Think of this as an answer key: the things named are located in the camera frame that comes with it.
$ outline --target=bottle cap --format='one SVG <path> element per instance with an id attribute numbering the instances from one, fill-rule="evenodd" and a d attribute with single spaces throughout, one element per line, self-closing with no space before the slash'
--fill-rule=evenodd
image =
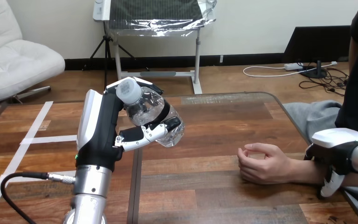
<path id="1" fill-rule="evenodd" d="M 142 96 L 142 89 L 133 78 L 122 81 L 116 88 L 116 95 L 125 104 L 133 104 Z"/>

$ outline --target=white armchair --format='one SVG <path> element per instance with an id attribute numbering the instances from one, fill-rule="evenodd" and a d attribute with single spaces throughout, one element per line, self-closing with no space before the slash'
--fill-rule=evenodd
<path id="1" fill-rule="evenodd" d="M 0 0 L 0 101 L 20 100 L 34 93 L 50 90 L 43 87 L 19 94 L 25 89 L 59 75 L 65 69 L 63 57 L 50 48 L 22 40 L 20 27 L 6 2 Z"/>

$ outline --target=wooden tabletop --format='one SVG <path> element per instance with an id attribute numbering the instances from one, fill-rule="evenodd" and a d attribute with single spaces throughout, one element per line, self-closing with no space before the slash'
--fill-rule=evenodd
<path id="1" fill-rule="evenodd" d="M 274 144 L 288 157 L 303 159 L 307 143 L 272 95 L 210 94 L 167 101 L 184 120 L 185 135 L 172 148 L 154 142 L 123 154 L 110 183 L 108 223 L 358 223 L 340 192 L 320 201 L 313 186 L 261 186 L 241 179 L 236 153 L 247 143 Z M 82 109 L 83 102 L 0 109 L 0 177 L 11 170 L 73 172 Z M 117 130 L 132 126 L 121 112 Z M 14 179 L 7 191 L 37 223 L 60 223 L 70 210 L 69 185 Z M 25 223 L 2 198 L 1 223 Z"/>

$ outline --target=robotic finger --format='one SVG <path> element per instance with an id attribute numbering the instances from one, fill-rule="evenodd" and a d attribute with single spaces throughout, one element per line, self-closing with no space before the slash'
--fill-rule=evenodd
<path id="1" fill-rule="evenodd" d="M 120 132 L 116 137 L 115 146 L 122 147 L 125 152 L 148 145 L 149 143 L 164 137 L 174 128 L 180 125 L 180 119 L 172 117 L 162 123 L 149 126 L 137 126 Z"/>

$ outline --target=wrist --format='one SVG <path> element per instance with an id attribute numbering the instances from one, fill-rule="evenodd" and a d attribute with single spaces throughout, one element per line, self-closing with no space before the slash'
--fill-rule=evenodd
<path id="1" fill-rule="evenodd" d="M 323 184 L 326 166 L 309 160 L 290 160 L 289 181 L 292 183 Z"/>

